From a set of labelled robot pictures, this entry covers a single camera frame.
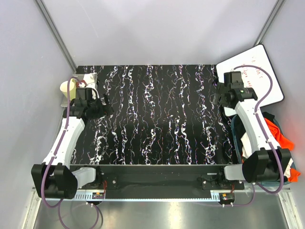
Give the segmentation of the orange t shirt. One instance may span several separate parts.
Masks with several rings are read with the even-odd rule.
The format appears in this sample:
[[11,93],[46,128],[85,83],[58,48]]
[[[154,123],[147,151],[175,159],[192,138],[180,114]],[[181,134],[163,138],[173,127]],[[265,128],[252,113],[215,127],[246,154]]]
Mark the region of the orange t shirt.
[[301,172],[296,170],[295,168],[290,168],[290,177],[288,178],[288,181],[290,183],[296,183],[298,182],[298,178],[301,176]]
[[290,141],[289,139],[287,139],[286,137],[284,137],[284,135],[281,133],[279,127],[276,126],[273,122],[271,122],[267,118],[265,118],[265,121],[267,123],[267,126],[268,126],[271,134],[273,135],[275,140],[279,143],[281,148],[289,149],[290,151],[293,150],[294,143],[292,141]]

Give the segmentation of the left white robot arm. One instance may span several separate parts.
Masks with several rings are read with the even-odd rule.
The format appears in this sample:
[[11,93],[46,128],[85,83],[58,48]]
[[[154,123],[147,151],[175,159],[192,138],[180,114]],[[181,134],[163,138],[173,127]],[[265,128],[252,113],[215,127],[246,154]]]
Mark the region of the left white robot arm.
[[71,171],[71,157],[81,133],[89,120],[114,113],[107,94],[92,98],[85,91],[72,99],[63,113],[62,126],[48,155],[41,164],[34,164],[31,176],[39,197],[46,199],[73,199],[77,190],[85,185],[99,188],[103,177],[92,167]]

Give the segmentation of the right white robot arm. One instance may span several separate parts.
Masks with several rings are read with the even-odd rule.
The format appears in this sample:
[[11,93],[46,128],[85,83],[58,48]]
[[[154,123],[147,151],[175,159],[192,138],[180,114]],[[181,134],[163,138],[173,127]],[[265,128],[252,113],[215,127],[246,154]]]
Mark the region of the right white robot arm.
[[253,88],[242,88],[240,83],[218,83],[214,104],[235,110],[250,140],[252,154],[243,164],[226,166],[216,177],[218,187],[229,188],[234,180],[248,183],[284,182],[284,171],[291,159],[289,149],[281,148],[271,134]]

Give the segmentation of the teal laundry basket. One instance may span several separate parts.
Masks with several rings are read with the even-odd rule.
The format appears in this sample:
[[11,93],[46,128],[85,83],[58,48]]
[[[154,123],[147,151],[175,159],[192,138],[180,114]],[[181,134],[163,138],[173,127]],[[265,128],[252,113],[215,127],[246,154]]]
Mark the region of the teal laundry basket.
[[[283,131],[276,119],[274,119],[275,125],[279,127],[281,133],[283,134]],[[242,164],[246,158],[242,156],[242,142],[241,142],[241,137],[246,133],[244,125],[239,118],[239,116],[235,115],[232,118],[231,121],[231,130],[233,134],[233,139],[234,139],[234,146],[237,154],[237,160],[239,164]],[[290,177],[290,168],[295,168],[295,164],[293,163],[293,160],[289,161],[289,164],[287,166],[287,169],[284,172],[284,184],[288,185],[290,182],[288,181],[288,178]]]

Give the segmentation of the dark red cube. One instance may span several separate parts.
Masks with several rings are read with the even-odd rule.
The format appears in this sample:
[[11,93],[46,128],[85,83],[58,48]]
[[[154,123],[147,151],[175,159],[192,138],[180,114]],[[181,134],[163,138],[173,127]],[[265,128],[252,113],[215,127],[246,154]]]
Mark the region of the dark red cube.
[[87,83],[85,80],[76,81],[76,88],[85,88],[87,87]]

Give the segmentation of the grey booklet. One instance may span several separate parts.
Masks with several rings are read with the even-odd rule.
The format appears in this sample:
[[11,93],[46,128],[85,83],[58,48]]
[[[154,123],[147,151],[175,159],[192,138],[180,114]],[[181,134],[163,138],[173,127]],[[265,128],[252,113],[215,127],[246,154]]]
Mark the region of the grey booklet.
[[[87,83],[87,87],[94,88],[97,91],[98,83],[97,83],[97,73],[87,73],[87,74],[75,74],[75,78],[78,78],[78,80],[85,80]],[[67,107],[68,105],[68,99],[64,96],[61,107]]]

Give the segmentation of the cream yellow mug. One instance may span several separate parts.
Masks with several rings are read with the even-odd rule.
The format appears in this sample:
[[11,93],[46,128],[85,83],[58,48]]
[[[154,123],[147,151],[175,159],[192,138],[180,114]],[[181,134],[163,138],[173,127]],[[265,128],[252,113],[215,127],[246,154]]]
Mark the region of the cream yellow mug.
[[76,84],[74,80],[70,81],[64,81],[60,85],[60,91],[64,94],[66,98],[68,98],[69,94],[69,100],[75,99],[76,97]]

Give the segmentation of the white whiteboard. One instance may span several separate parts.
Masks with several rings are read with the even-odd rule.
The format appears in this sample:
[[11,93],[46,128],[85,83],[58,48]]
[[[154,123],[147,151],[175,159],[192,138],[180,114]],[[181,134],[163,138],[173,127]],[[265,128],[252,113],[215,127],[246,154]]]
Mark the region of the white whiteboard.
[[240,71],[244,87],[252,87],[259,99],[270,88],[270,80],[264,73],[267,72],[271,76],[273,86],[269,95],[260,103],[260,106],[275,104],[283,101],[285,98],[266,49],[262,44],[218,63],[216,71],[219,82],[222,83],[224,82],[224,73]]

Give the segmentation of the black t shirt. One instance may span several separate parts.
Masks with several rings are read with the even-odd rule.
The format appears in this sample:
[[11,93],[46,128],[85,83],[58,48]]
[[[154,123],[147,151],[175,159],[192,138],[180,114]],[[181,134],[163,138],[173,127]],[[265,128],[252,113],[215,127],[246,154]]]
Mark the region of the black t shirt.
[[265,119],[269,120],[270,122],[272,122],[273,124],[275,124],[274,120],[275,120],[275,116],[273,114],[270,114],[268,112],[262,112],[262,115]]

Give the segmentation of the white t shirt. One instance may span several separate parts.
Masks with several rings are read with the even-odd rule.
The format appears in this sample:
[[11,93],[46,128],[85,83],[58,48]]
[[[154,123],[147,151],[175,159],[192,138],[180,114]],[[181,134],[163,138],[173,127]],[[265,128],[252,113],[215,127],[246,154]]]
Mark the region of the white t shirt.
[[241,142],[242,142],[242,156],[247,159],[252,155],[251,143],[247,133],[245,133],[241,137]]

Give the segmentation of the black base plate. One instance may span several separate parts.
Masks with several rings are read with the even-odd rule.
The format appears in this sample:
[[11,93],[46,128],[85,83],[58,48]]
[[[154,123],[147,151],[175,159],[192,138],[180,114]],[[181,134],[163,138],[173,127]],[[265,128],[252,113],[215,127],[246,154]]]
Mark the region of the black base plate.
[[223,165],[93,165],[94,183],[82,190],[96,193],[106,182],[106,201],[218,201],[220,192],[244,190],[228,181]]

